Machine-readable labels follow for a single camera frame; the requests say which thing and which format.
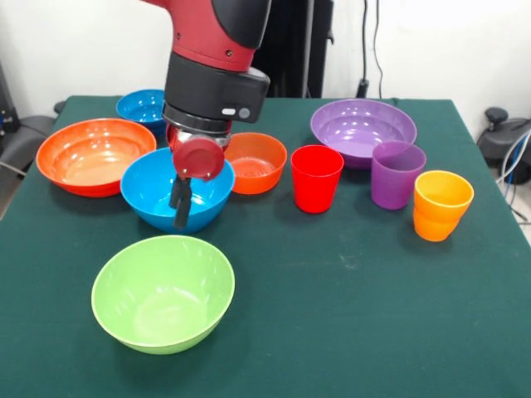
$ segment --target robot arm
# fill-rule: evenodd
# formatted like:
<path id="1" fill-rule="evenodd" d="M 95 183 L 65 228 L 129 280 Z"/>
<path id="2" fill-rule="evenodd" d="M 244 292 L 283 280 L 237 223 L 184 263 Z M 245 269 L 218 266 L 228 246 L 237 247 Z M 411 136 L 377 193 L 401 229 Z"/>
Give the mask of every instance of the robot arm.
<path id="1" fill-rule="evenodd" d="M 144 0 L 168 10 L 173 48 L 164 90 L 163 117 L 178 177 L 170 206 L 175 225 L 186 225 L 190 178 L 221 172 L 232 120 L 254 123 L 269 77 L 251 68 L 271 0 Z"/>

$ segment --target plastic bowl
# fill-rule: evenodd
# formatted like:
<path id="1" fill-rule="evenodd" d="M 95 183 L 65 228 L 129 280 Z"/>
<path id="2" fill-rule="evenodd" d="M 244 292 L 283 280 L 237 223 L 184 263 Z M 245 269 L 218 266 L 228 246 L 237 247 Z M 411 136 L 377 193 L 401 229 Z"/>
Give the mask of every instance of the plastic bowl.
<path id="1" fill-rule="evenodd" d="M 236 174 L 233 191 L 256 195 L 273 189 L 282 176 L 287 158 L 284 144 L 270 135 L 234 134 L 225 151 L 225 159 Z"/>
<path id="2" fill-rule="evenodd" d="M 112 337 L 148 354 L 173 354 L 216 327 L 234 294 L 234 271 L 190 236 L 141 240 L 110 259 L 92 287 L 92 311 Z"/>
<path id="3" fill-rule="evenodd" d="M 166 132 L 163 103 L 163 90 L 140 90 L 123 96 L 116 104 L 116 112 L 120 118 L 140 123 L 159 137 Z"/>
<path id="4" fill-rule="evenodd" d="M 51 182 L 83 197 L 119 193 L 125 169 L 156 149 L 144 126 L 122 119 L 93 119 L 67 126 L 37 152 L 37 167 Z"/>
<path id="5" fill-rule="evenodd" d="M 174 234 L 191 234 L 207 226 L 223 209 L 234 187 L 235 175 L 225 161 L 222 172 L 208 182 L 192 179 L 192 208 L 186 228 L 173 226 L 175 210 L 169 206 L 176 177 L 169 148 L 148 153 L 133 163 L 121 183 L 124 199 L 144 221 Z"/>
<path id="6" fill-rule="evenodd" d="M 345 167 L 371 168 L 379 143 L 414 143 L 417 127 L 400 109 L 370 99 L 342 99 L 317 109 L 310 127 L 314 136 L 343 155 Z"/>

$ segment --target green bowl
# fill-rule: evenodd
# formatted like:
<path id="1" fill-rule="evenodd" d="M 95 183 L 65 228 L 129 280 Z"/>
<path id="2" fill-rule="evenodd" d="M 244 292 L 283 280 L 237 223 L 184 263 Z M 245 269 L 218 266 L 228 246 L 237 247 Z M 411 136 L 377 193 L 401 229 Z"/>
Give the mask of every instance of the green bowl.
<path id="1" fill-rule="evenodd" d="M 126 247 L 105 264 L 92 287 L 92 311 L 126 346 L 173 354 L 208 336 L 233 294 L 234 272 L 220 250 L 167 235 Z"/>

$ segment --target plastic cup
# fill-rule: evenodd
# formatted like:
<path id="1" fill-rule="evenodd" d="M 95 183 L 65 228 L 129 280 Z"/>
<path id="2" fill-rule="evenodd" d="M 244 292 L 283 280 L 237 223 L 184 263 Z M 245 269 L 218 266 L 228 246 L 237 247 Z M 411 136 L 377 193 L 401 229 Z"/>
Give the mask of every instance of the plastic cup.
<path id="1" fill-rule="evenodd" d="M 415 232 L 423 239 L 440 242 L 459 224 L 472 199 L 474 188 L 463 177 L 434 170 L 415 181 Z"/>
<path id="2" fill-rule="evenodd" d="M 327 211 L 334 201 L 344 160 L 324 145 L 308 145 L 291 155 L 295 205 L 307 213 Z"/>
<path id="3" fill-rule="evenodd" d="M 426 165 L 419 147 L 402 141 L 380 143 L 373 152 L 371 196 L 374 203 L 388 210 L 407 206 L 415 180 Z"/>

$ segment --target cable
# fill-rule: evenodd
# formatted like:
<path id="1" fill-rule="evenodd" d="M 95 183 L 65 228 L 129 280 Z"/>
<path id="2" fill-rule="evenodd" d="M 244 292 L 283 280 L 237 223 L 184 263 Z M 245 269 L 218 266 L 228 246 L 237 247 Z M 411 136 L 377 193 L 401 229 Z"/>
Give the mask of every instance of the cable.
<path id="1" fill-rule="evenodd" d="M 511 207 L 511 210 L 514 212 L 515 215 L 517 215 L 518 217 L 520 217 L 522 220 L 524 220 L 524 222 L 529 222 L 529 219 L 528 217 L 524 216 L 522 213 L 520 213 L 518 210 L 514 209 L 513 207 Z"/>
<path id="2" fill-rule="evenodd" d="M 363 48 L 363 80 L 367 79 L 367 42 L 365 40 L 365 27 L 367 25 L 368 0 L 364 0 L 363 24 L 362 24 L 362 48 Z"/>
<path id="3" fill-rule="evenodd" d="M 516 148 L 513 152 L 513 158 L 511 159 L 511 165 L 514 164 L 514 161 L 516 160 L 516 157 L 518 156 L 520 149 L 522 148 L 522 142 L 519 142 L 518 145 L 516 145 Z M 514 177 L 514 170 L 509 174 L 509 180 L 507 181 L 507 189 L 505 190 L 505 198 L 507 198 L 507 195 L 509 195 L 509 189 L 511 188 L 511 184 L 513 183 L 513 177 Z"/>
<path id="4" fill-rule="evenodd" d="M 501 124 L 506 124 L 508 122 L 528 122 L 528 121 L 529 121 L 528 118 L 512 118 L 512 119 L 507 119 L 504 122 L 501 122 Z"/>
<path id="5" fill-rule="evenodd" d="M 9 170 L 11 170 L 12 172 L 15 172 L 16 174 L 19 174 L 23 177 L 26 176 L 26 173 L 23 172 L 20 168 L 16 168 L 10 164 L 7 164 L 7 163 L 4 163 L 4 162 L 0 162 L 0 166 L 4 166 L 5 168 L 8 168 Z"/>
<path id="6" fill-rule="evenodd" d="M 374 37 L 373 37 L 373 52 L 374 60 L 376 61 L 376 66 L 380 71 L 380 83 L 378 84 L 378 95 L 382 98 L 382 80 L 383 80 L 383 70 L 378 61 L 378 54 L 376 52 L 376 38 L 378 36 L 378 28 L 380 27 L 380 0 L 376 0 L 376 26 L 374 27 Z"/>
<path id="7" fill-rule="evenodd" d="M 515 199 L 516 199 L 516 184 L 513 184 L 513 197 L 511 198 L 511 201 L 509 202 L 509 206 L 513 207 Z"/>
<path id="8" fill-rule="evenodd" d="M 511 153 L 514 151 L 514 149 L 519 144 L 519 142 L 522 141 L 523 139 L 524 139 L 524 143 L 522 144 L 522 149 L 520 150 L 520 154 L 518 155 L 514 163 L 511 165 L 509 170 L 506 170 L 507 162 L 509 161 L 509 157 Z M 505 155 L 504 162 L 501 168 L 502 174 L 501 174 L 501 177 L 496 180 L 496 183 L 499 184 L 500 182 L 502 182 L 502 186 L 503 186 L 504 179 L 516 168 L 516 166 L 518 166 L 518 163 L 520 162 L 520 160 L 522 160 L 522 157 L 524 156 L 524 153 L 525 153 L 525 149 L 527 148 L 528 142 L 530 139 L 531 139 L 531 131 L 528 130 L 527 132 L 523 133 L 520 136 L 520 138 L 514 141 L 513 145 L 511 145 L 511 148 L 509 148 L 509 151 L 507 151 L 507 154 Z"/>
<path id="9" fill-rule="evenodd" d="M 515 131 L 515 130 L 518 130 L 518 129 L 521 129 L 522 127 L 524 127 L 526 124 L 529 124 L 531 123 L 531 119 L 524 119 L 524 118 L 516 118 L 516 119 L 513 119 L 513 121 L 521 121 L 522 124 L 519 124 L 517 126 L 514 126 L 511 131 Z"/>

